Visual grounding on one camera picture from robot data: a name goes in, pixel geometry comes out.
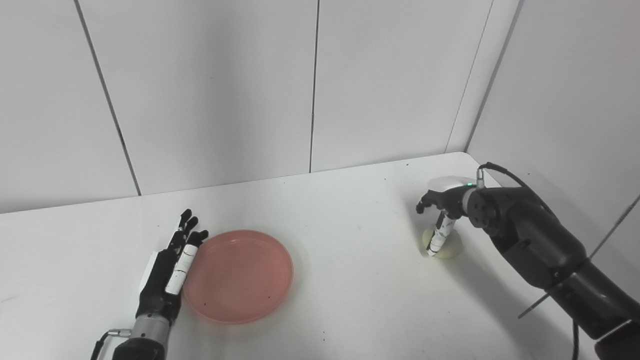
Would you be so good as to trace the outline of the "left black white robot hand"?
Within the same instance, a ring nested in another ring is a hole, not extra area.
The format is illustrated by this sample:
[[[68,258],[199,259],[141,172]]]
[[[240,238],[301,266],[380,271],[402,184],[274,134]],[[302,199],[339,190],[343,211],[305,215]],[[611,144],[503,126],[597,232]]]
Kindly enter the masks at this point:
[[[190,208],[181,215],[169,244],[157,253],[142,288],[135,317],[160,316],[174,325],[182,306],[181,292],[208,230],[195,231],[199,219]]]

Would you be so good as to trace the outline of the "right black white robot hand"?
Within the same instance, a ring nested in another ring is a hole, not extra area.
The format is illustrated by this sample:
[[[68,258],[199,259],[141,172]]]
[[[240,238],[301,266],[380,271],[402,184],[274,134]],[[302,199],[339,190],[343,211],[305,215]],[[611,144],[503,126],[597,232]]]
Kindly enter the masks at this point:
[[[476,187],[477,182],[469,177],[448,175],[429,180],[427,192],[415,206],[417,214],[423,214],[431,207],[439,210],[432,230],[422,235],[426,255],[446,259],[450,253],[457,253],[456,248],[450,250],[448,240],[454,233],[457,220],[467,215],[466,198]]]

